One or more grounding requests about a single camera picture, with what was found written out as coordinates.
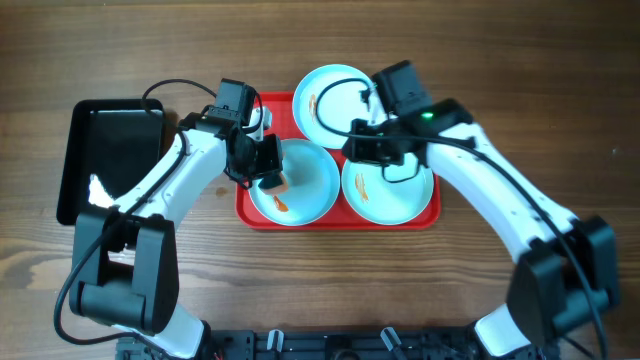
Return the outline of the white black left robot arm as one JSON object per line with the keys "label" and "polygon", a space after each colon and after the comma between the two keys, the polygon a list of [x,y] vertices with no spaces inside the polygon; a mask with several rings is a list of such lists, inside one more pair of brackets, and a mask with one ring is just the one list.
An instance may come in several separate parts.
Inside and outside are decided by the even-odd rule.
{"label": "white black left robot arm", "polygon": [[58,294],[53,327],[64,341],[90,346],[129,338],[152,359],[220,359],[210,325],[178,303],[176,230],[201,192],[220,175],[244,189],[280,173],[280,140],[253,135],[264,110],[250,85],[224,79],[214,103],[173,123],[141,97],[145,113],[173,126],[157,164],[107,207],[75,222],[72,268]]}

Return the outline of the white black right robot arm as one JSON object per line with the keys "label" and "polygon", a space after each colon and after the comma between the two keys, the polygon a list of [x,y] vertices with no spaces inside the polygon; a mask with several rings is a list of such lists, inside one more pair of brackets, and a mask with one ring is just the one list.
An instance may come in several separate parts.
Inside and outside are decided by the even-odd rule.
{"label": "white black right robot arm", "polygon": [[590,323],[607,358],[602,317],[620,302],[612,227],[599,216],[581,220],[539,191],[459,102],[433,102],[410,62],[363,85],[362,102],[377,95],[387,118],[379,125],[353,121],[344,155],[381,168],[415,155],[480,213],[515,263],[504,304],[474,325],[484,350],[502,357],[542,348]]}

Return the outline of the red plastic tray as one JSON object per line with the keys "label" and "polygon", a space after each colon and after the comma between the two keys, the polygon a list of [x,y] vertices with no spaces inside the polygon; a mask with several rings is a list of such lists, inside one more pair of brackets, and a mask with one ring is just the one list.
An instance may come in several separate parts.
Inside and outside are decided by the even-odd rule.
{"label": "red plastic tray", "polygon": [[[300,139],[302,132],[295,126],[293,112],[291,110],[293,92],[264,92],[261,94],[263,105],[275,116],[276,124],[271,127],[269,133],[275,132],[285,139]],[[397,228],[399,230],[419,230],[432,226],[441,213],[441,193],[439,178],[436,175],[427,176],[425,183],[431,183],[433,190],[431,198],[426,206],[414,218],[396,225],[382,225],[366,220],[356,213],[348,204],[348,199],[343,193],[337,196],[334,205],[318,220],[310,224],[301,225],[301,231],[382,231],[384,228]],[[240,185],[236,187],[235,211],[237,217],[249,228],[261,231],[286,231],[292,226],[281,225],[265,217],[251,200],[250,192]]]}

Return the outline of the black water tray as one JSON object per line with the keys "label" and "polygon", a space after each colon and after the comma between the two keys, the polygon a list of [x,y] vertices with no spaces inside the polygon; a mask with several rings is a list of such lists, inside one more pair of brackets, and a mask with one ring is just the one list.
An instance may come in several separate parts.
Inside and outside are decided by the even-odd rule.
{"label": "black water tray", "polygon": [[108,208],[162,157],[164,125],[138,99],[82,100],[72,112],[56,218],[73,225],[90,205]]}

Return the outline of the right light blue plate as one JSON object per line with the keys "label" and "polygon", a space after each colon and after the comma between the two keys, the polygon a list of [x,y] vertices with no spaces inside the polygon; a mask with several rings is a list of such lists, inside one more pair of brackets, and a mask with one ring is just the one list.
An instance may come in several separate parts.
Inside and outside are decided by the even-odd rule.
{"label": "right light blue plate", "polygon": [[350,207],[365,220],[386,226],[407,223],[430,204],[435,180],[411,153],[402,165],[378,167],[346,160],[341,186]]}

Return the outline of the light blue plate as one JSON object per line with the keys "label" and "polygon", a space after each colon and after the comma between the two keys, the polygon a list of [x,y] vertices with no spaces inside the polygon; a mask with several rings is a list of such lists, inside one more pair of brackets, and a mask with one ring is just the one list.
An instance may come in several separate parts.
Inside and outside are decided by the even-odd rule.
{"label": "light blue plate", "polygon": [[298,84],[293,96],[294,120],[302,134],[311,142],[328,149],[341,149],[347,141],[346,137],[323,128],[317,121],[315,109],[317,99],[326,87],[348,78],[363,79],[367,85],[356,81],[328,90],[320,102],[319,114],[323,123],[335,130],[349,132],[354,119],[367,120],[369,125],[377,125],[386,120],[375,91],[371,92],[369,104],[362,101],[361,92],[373,86],[365,73],[348,65],[325,65],[307,74]]}
{"label": "light blue plate", "polygon": [[350,207],[365,220],[386,226],[407,223],[430,204],[435,180],[411,153],[402,165],[378,167],[346,160],[341,186]]}
{"label": "light blue plate", "polygon": [[288,189],[267,195],[254,185],[249,190],[250,199],[261,215],[278,225],[315,222],[332,208],[340,192],[336,161],[327,150],[308,140],[286,139],[281,146]]}

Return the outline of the left light blue plate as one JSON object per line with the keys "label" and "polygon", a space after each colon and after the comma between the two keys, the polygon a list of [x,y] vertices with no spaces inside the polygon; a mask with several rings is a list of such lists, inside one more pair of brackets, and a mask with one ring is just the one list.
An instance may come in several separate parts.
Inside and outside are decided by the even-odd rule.
{"label": "left light blue plate", "polygon": [[340,192],[336,161],[327,150],[308,140],[286,139],[281,146],[288,189],[267,195],[254,185],[249,190],[250,199],[261,215],[278,225],[315,222],[332,208]]}

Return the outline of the top light blue plate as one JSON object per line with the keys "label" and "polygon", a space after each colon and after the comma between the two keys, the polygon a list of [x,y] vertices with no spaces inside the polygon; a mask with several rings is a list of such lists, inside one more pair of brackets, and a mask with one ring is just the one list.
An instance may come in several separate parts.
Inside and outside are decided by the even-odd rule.
{"label": "top light blue plate", "polygon": [[319,114],[323,123],[335,130],[349,132],[354,119],[367,120],[369,125],[377,125],[386,120],[375,91],[371,92],[369,104],[362,101],[361,92],[373,86],[365,73],[348,65],[325,65],[307,74],[298,84],[293,96],[294,120],[302,134],[311,142],[328,149],[341,149],[347,141],[346,137],[323,128],[317,121],[315,109],[317,99],[326,87],[348,78],[363,79],[367,85],[356,81],[328,90],[320,102]]}

